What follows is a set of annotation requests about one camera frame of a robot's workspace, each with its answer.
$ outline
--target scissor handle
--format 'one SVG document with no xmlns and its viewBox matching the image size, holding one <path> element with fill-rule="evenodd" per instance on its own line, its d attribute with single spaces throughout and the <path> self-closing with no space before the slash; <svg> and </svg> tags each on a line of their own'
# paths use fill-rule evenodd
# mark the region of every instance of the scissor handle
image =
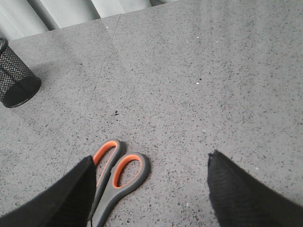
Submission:
<svg viewBox="0 0 303 227">
<path fill-rule="evenodd" d="M 139 172 L 128 183 L 118 186 L 118 180 L 121 176 L 123 168 L 133 160 L 138 160 L 140 162 Z M 137 152 L 130 152 L 122 156 L 111 171 L 112 174 L 108 184 L 92 218 L 92 226 L 104 226 L 111 210 L 114 208 L 117 202 L 128 193 L 137 189 L 147 178 L 149 170 L 150 165 L 145 155 Z"/>
<path fill-rule="evenodd" d="M 125 154 L 126 152 L 126 145 L 125 143 L 119 141 L 119 140 L 108 140 L 106 141 L 100 149 L 96 152 L 96 154 L 93 157 L 93 162 L 95 166 L 98 165 L 99 161 L 101 158 L 106 154 L 106 152 L 111 149 L 112 147 L 115 147 L 115 150 L 109 157 L 109 160 L 106 162 L 105 167 L 101 173 L 101 176 L 97 182 L 97 188 L 96 188 L 96 194 L 95 194 L 95 199 L 94 202 L 91 206 L 91 211 L 89 213 L 88 220 L 92 219 L 92 216 L 94 215 L 94 212 L 99 204 L 99 201 L 103 195 L 103 192 L 105 190 L 105 187 L 108 183 L 108 180 L 111 175 L 111 169 L 113 166 L 117 163 L 119 158 Z"/>
</svg>

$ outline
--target orange scissor handle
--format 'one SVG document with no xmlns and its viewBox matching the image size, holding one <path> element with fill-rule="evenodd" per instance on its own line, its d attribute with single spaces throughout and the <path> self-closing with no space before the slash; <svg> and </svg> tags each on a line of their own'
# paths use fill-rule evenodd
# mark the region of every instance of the orange scissor handle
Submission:
<svg viewBox="0 0 303 227">
<path fill-rule="evenodd" d="M 140 169 L 138 171 L 138 173 L 133 177 L 133 179 L 131 181 L 129 181 L 128 183 L 118 186 L 118 180 L 121 176 L 121 172 L 123 170 L 123 168 L 131 161 L 137 160 L 140 162 Z M 114 188 L 121 188 L 124 187 L 126 185 L 128 185 L 129 183 L 131 183 L 134 179 L 136 179 L 137 175 L 142 171 L 142 167 L 143 167 L 143 160 L 142 157 L 138 156 L 137 153 L 132 153 L 132 154 L 126 154 L 125 156 L 123 156 L 121 158 L 121 160 L 119 161 L 116 170 L 114 172 L 113 175 L 113 187 Z"/>
<path fill-rule="evenodd" d="M 127 163 L 133 160 L 138 160 L 140 162 L 139 172 L 128 183 L 118 186 L 118 180 L 123 168 L 127 165 Z M 106 219 L 116 203 L 125 195 L 138 188 L 147 178 L 149 170 L 149 161 L 145 155 L 137 152 L 131 152 L 122 156 L 111 171 L 112 174 L 109 182 L 103 192 L 100 203 L 95 210 L 95 215 L 92 217 L 92 226 L 104 226 Z"/>
<path fill-rule="evenodd" d="M 125 143 L 123 143 L 119 140 L 108 140 L 101 146 L 101 148 L 96 152 L 96 154 L 93 157 L 93 162 L 94 162 L 95 166 L 97 166 L 99 161 L 101 160 L 101 158 L 112 147 L 115 147 L 115 150 L 113 151 L 110 158 L 106 162 L 105 167 L 104 167 L 104 169 L 101 173 L 101 176 L 98 179 L 95 199 L 93 201 L 92 208 L 91 208 L 91 211 L 89 213 L 89 220 L 92 219 L 92 216 L 94 215 L 94 212 L 95 212 L 95 210 L 96 210 L 96 208 L 99 204 L 99 201 L 100 201 L 100 199 L 103 195 L 105 187 L 106 187 L 106 185 L 108 183 L 108 180 L 111 176 L 111 169 L 117 163 L 119 158 L 126 152 L 126 145 L 125 145 Z"/>
<path fill-rule="evenodd" d="M 118 141 L 118 140 L 109 140 L 109 141 L 105 142 L 102 145 L 102 147 L 100 147 L 100 149 L 94 155 L 94 157 L 93 157 L 94 164 L 97 165 L 98 162 L 101 160 L 101 158 L 105 155 L 105 153 L 112 147 L 115 147 L 115 151 L 117 149 L 119 149 L 119 144 L 120 144 L 120 141 Z"/>
</svg>

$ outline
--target mesh pen holder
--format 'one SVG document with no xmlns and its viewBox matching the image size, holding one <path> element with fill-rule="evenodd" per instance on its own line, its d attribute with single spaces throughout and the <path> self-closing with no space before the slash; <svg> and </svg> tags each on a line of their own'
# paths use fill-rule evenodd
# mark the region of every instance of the mesh pen holder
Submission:
<svg viewBox="0 0 303 227">
<path fill-rule="evenodd" d="M 6 107 L 16 107 L 35 95 L 41 85 L 23 61 L 9 47 L 5 38 L 0 38 L 0 101 Z"/>
</svg>

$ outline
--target granite countertop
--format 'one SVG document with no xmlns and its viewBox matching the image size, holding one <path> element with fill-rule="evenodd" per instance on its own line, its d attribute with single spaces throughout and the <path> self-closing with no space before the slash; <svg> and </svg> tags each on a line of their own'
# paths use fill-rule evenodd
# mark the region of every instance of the granite countertop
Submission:
<svg viewBox="0 0 303 227">
<path fill-rule="evenodd" d="M 112 138 L 152 169 L 107 226 L 218 227 L 214 149 L 303 205 L 302 11 L 180 0 L 11 41 L 42 85 L 0 107 L 0 215 Z"/>
</svg>

